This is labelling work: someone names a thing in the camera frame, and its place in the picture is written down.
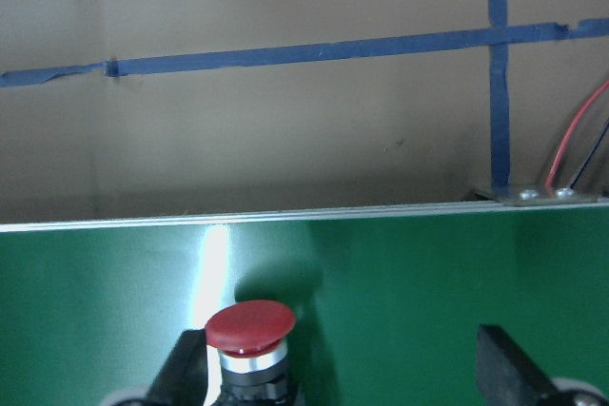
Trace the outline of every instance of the red button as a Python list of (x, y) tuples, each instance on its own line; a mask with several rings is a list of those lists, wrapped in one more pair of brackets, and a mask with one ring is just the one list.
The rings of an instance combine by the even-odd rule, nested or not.
[(232, 356), (257, 357), (272, 351), (295, 323), (294, 313), (283, 303), (242, 301), (207, 321), (207, 344)]

